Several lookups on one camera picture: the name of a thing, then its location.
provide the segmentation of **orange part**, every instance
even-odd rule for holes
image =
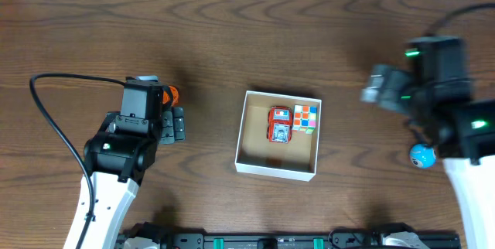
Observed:
[[[172,107],[176,106],[179,103],[179,91],[176,89],[176,87],[169,86],[170,91],[172,92],[173,95],[173,101],[172,101]],[[164,91],[163,92],[163,103],[167,103],[170,101],[169,95]]]

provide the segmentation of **wood grain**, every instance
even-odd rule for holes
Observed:
[[[404,44],[445,12],[493,0],[0,0],[0,248],[61,247],[81,172],[32,102],[28,79],[56,71],[156,74],[182,91],[186,138],[159,149],[124,227],[326,232],[405,222],[463,225],[438,164],[408,162],[404,118],[360,102],[375,63],[405,65]],[[445,33],[469,37],[479,97],[495,83],[495,14]],[[41,80],[46,107],[82,151],[121,89]],[[296,182],[236,173],[246,90],[323,99],[317,176]]]

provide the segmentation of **green clip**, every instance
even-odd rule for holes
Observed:
[[[315,238],[312,242],[315,244],[315,249],[325,249],[325,241],[322,238]]]
[[[213,249],[224,249],[224,239],[223,238],[213,239]]]

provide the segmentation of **green led light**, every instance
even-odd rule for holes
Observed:
[[[477,120],[477,121],[471,122],[471,128],[473,128],[473,129],[484,128],[487,125],[488,125],[488,122],[486,122],[484,120]]]
[[[406,57],[417,56],[419,54],[420,54],[420,52],[417,50],[410,50],[410,51],[405,52]]]

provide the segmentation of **wire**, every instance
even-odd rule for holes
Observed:
[[[442,27],[446,26],[449,22],[451,22],[453,19],[464,15],[469,12],[474,12],[478,11],[480,9],[495,9],[495,2],[487,2],[487,3],[481,3],[477,5],[470,5],[466,6],[464,8],[460,8],[457,10],[454,10],[453,12],[450,12],[447,14],[445,17],[437,20],[433,24],[429,26],[429,28],[425,32],[425,36],[434,36],[436,35],[437,31],[441,29]]]
[[[90,205],[86,214],[86,222],[84,222],[84,227],[83,230],[80,233],[79,240],[77,242],[76,249],[79,249],[81,245],[83,244],[84,238],[86,237],[86,232],[87,228],[90,226],[90,222],[93,220],[94,217],[94,187],[93,183],[91,182],[91,177],[89,177],[88,171],[86,169],[86,166],[83,163],[83,159],[79,156],[79,153],[77,152],[76,148],[70,143],[69,139],[67,136],[62,132],[62,130],[56,125],[55,121],[50,117],[48,112],[46,111],[45,107],[41,103],[41,100],[38,97],[38,94],[36,93],[35,89],[35,82],[39,78],[47,78],[47,77],[64,77],[64,78],[76,78],[76,79],[84,79],[84,80],[97,80],[97,81],[104,81],[104,82],[109,82],[109,83],[116,83],[120,84],[122,86],[125,85],[124,82],[121,82],[119,80],[114,80],[114,79],[108,79],[108,78],[102,78],[102,77],[92,77],[92,76],[84,76],[84,75],[77,75],[77,74],[68,74],[68,73],[43,73],[43,74],[38,74],[33,77],[31,77],[31,80],[29,81],[29,89],[31,90],[31,95],[32,99],[36,103],[36,106],[38,106],[39,111],[45,119],[48,121],[50,126],[55,130],[55,132],[60,136],[62,141],[66,144],[66,146],[69,148],[70,152],[74,155],[74,158],[77,160],[77,163],[79,164],[80,168],[83,170],[84,178],[86,179],[87,182],[87,189],[89,191],[90,195]]]
[[[336,229],[332,230],[332,231],[330,232],[330,234],[328,234],[328,238],[327,238],[327,239],[328,239],[328,242],[329,242],[330,244],[332,244],[332,246],[333,246],[333,247],[332,247],[332,249],[333,249],[334,247],[335,247],[335,248],[337,248],[337,249],[342,249],[342,248],[340,248],[340,247],[336,246],[336,245],[333,243],[333,232],[334,232],[335,230],[336,230]]]
[[[416,139],[416,142],[418,144],[423,144],[425,145],[426,148],[433,148],[436,146],[434,142],[428,142],[426,141],[425,136],[419,132],[418,130],[414,129],[412,125],[415,123],[415,120],[412,118],[409,118],[404,122],[404,126],[413,134],[413,136]]]

